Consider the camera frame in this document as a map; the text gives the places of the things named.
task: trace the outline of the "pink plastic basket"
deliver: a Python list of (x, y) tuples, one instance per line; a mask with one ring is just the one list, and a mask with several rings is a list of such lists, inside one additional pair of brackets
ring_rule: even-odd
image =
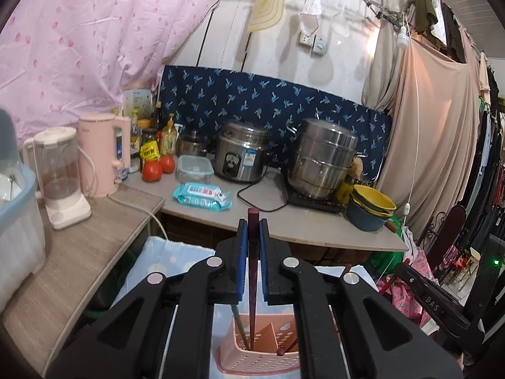
[[(240, 315), (247, 341), (250, 341), (249, 315)], [(232, 321), (226, 337), (217, 350), (217, 366), (223, 373), (265, 376), (287, 373), (300, 368), (298, 345), (284, 356), (277, 356), (279, 346), (289, 347), (296, 339), (294, 316), (289, 314), (256, 315), (254, 351), (246, 350)]]

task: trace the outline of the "rice cooker label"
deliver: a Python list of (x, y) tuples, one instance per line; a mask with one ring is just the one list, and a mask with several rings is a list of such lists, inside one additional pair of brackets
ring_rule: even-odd
[(254, 160), (256, 159), (256, 151), (248, 149), (246, 155), (244, 156), (244, 167), (252, 167), (254, 165)]

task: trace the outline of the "pink bedsheet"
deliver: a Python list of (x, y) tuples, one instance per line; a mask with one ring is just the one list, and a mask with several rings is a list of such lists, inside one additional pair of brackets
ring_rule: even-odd
[(18, 139), (151, 88), (219, 0), (21, 0), (0, 34), (0, 105)]
[[(438, 284), (438, 281), (434, 278), (431, 272), (428, 261), (426, 260), (426, 255), (421, 248), (418, 248), (418, 255), (412, 263), (412, 267), (418, 271), (425, 278)], [(390, 275), (383, 277), (377, 281), (377, 287), (382, 288), (385, 283), (390, 279)], [(431, 319), (431, 316), (422, 308), (421, 305), (413, 298), (412, 291), (410, 288), (402, 281), (396, 280), (393, 285), (386, 291), (392, 296), (392, 303), (398, 311), (411, 319), (415, 324), (422, 328)]]

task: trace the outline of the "blender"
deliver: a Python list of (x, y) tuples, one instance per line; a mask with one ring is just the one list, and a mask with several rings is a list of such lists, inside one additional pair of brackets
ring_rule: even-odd
[(44, 198), (52, 227), (63, 229), (89, 218), (92, 210), (81, 192), (77, 167), (77, 130), (53, 127), (27, 139), (23, 146), (24, 161), (28, 161), (31, 147), (40, 196)]

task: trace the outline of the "white wall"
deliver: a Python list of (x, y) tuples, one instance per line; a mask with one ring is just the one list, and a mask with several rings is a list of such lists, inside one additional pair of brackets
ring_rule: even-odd
[(494, 70), (494, 79), (500, 90), (500, 97), (505, 97), (505, 58), (488, 58)]
[[(369, 16), (376, 24), (378, 20), (362, 0), (345, 0), (344, 15), (351, 35), (339, 37), (330, 28), (330, 18), (339, 1), (322, 0), (323, 17), (317, 34), (328, 40), (324, 56), (297, 44), (304, 0), (286, 0), (282, 20), (274, 27), (252, 34), (244, 72), (318, 88), (361, 103), (378, 34), (378, 29), (365, 18)], [(205, 41), (210, 15), (171, 64), (196, 65), (203, 44), (200, 67), (241, 70), (253, 3), (254, 0), (222, 0), (211, 18)]]

